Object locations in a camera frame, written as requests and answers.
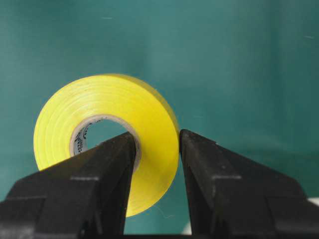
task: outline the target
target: vinyl tape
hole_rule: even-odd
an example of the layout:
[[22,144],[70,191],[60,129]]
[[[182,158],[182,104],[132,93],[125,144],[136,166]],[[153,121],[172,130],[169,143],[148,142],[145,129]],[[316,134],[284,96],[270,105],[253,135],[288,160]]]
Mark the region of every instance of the vinyl tape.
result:
[[136,140],[137,156],[127,217],[155,204],[171,185],[178,165],[178,125],[165,99],[147,83],[126,75],[76,80],[45,104],[34,130],[40,170],[85,151],[86,131],[103,119],[116,121]]

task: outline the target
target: tape roll hole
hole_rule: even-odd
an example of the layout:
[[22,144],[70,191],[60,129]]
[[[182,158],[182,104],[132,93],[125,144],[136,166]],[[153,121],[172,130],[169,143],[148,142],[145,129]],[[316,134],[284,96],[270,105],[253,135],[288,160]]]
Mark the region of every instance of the tape roll hole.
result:
[[123,119],[112,115],[95,115],[86,118],[73,130],[70,140],[71,157],[93,148],[101,142],[124,132],[130,132],[135,139],[135,172],[141,160],[140,140],[135,130]]

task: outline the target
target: teal surface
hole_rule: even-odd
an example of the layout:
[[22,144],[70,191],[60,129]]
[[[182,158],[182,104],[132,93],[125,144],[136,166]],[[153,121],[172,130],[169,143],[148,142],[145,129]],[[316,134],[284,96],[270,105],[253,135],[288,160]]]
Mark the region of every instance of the teal surface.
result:
[[[181,128],[319,196],[319,1],[1,0],[0,199],[37,170],[32,138],[45,102],[100,73],[148,82]],[[101,124],[90,137],[122,130]],[[168,193],[125,231],[179,233],[186,202],[179,167]]]

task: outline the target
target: black clamp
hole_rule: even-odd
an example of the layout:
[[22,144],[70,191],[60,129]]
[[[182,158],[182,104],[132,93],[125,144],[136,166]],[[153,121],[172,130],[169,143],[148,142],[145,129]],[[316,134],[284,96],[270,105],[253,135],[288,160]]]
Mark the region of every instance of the black clamp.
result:
[[296,180],[188,130],[180,132],[192,236],[123,235],[134,139],[124,133],[15,183],[0,239],[319,238],[319,207]]

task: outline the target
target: white tape core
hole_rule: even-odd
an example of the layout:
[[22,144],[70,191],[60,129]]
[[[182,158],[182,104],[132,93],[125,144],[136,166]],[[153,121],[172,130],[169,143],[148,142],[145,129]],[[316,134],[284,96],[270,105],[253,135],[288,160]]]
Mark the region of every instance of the white tape core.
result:
[[116,123],[122,125],[128,132],[133,135],[135,140],[135,148],[136,148],[136,156],[134,161],[134,169],[135,172],[140,164],[141,159],[141,148],[140,148],[140,140],[135,130],[123,119],[113,116],[113,115],[95,115],[88,117],[83,120],[76,128],[73,130],[71,140],[70,140],[70,155],[71,157],[82,153],[88,150],[87,142],[86,142],[86,134],[90,125],[100,122],[102,120],[111,120]]

